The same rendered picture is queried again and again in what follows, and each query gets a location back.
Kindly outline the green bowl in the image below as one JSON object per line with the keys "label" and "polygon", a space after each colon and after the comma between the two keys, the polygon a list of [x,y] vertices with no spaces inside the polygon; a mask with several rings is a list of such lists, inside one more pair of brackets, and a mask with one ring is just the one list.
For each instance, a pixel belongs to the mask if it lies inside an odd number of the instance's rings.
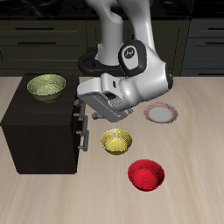
{"label": "green bowl", "polygon": [[66,84],[66,80],[60,75],[43,74],[28,82],[27,91],[38,101],[52,103],[60,98]]}

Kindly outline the pink-rimmed fluted white dish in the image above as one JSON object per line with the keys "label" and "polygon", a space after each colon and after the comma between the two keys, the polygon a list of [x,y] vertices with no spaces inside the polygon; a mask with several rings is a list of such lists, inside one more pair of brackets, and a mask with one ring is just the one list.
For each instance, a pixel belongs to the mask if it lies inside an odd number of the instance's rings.
{"label": "pink-rimmed fluted white dish", "polygon": [[148,121],[157,124],[173,123],[178,118],[178,111],[171,105],[162,102],[147,106],[143,114]]}

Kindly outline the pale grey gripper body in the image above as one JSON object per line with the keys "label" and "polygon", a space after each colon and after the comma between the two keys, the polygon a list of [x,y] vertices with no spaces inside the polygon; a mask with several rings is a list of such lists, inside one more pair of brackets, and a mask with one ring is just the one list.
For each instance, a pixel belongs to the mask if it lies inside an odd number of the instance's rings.
{"label": "pale grey gripper body", "polygon": [[117,123],[134,112],[133,108],[118,111],[109,104],[109,99],[102,93],[101,80],[91,79],[77,87],[77,96],[96,113],[111,123]]}

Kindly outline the flat black base plate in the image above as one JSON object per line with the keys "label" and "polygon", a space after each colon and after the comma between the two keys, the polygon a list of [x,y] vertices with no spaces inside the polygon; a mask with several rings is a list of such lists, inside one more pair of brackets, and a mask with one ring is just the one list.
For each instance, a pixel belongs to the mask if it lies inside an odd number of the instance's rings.
{"label": "flat black base plate", "polygon": [[87,52],[79,58],[78,68],[83,72],[84,76],[100,77],[102,74],[107,73],[115,77],[123,77],[124,72],[120,66],[103,65],[95,58],[98,53],[97,47],[90,47]]}

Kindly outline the yellow bowl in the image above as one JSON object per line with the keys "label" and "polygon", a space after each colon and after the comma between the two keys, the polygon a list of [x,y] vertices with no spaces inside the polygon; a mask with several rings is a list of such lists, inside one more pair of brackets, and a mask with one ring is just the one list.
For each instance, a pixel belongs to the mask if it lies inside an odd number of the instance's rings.
{"label": "yellow bowl", "polygon": [[125,129],[109,129],[102,134],[100,141],[106,152],[112,155],[122,155],[133,144],[133,137]]}

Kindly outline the dark grey kitchen cupboard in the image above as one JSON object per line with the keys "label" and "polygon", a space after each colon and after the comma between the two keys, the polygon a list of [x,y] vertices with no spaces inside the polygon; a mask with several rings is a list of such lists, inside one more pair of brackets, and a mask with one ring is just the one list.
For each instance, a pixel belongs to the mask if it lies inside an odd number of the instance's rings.
{"label": "dark grey kitchen cupboard", "polygon": [[224,77],[224,18],[191,21],[181,75]]}

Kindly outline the dark wooden cabinet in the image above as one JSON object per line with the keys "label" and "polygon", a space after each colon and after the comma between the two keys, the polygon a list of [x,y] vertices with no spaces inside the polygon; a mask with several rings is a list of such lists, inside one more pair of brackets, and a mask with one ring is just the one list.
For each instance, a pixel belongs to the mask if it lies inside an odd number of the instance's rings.
{"label": "dark wooden cabinet", "polygon": [[84,136],[76,134],[82,121],[74,116],[79,77],[67,75],[66,87],[52,103],[36,100],[27,84],[33,77],[20,81],[0,123],[16,170],[20,174],[75,174],[78,146]]}

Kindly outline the red bowl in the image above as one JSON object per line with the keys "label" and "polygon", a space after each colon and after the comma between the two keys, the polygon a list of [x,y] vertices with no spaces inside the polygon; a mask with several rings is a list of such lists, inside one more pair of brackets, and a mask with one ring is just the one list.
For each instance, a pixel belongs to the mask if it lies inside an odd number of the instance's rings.
{"label": "red bowl", "polygon": [[129,166],[128,178],[135,188],[149,192],[162,185],[165,180],[165,171],[155,161],[140,159]]}

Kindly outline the dark olive kitchen cupboard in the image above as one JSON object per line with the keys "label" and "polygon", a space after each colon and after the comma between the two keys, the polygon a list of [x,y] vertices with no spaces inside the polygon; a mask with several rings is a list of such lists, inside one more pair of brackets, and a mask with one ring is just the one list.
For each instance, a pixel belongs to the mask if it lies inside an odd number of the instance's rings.
{"label": "dark olive kitchen cupboard", "polygon": [[[190,22],[154,20],[160,58],[179,76]],[[97,20],[1,20],[0,76],[82,75],[79,57],[102,41]]]}

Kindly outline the black kitchen worktop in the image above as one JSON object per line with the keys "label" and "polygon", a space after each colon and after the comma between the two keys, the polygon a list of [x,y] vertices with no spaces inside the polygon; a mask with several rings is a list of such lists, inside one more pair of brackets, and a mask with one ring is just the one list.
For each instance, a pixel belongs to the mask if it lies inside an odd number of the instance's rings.
{"label": "black kitchen worktop", "polygon": [[[224,18],[224,0],[153,0],[152,20]],[[0,20],[99,20],[86,0],[0,0]]]}

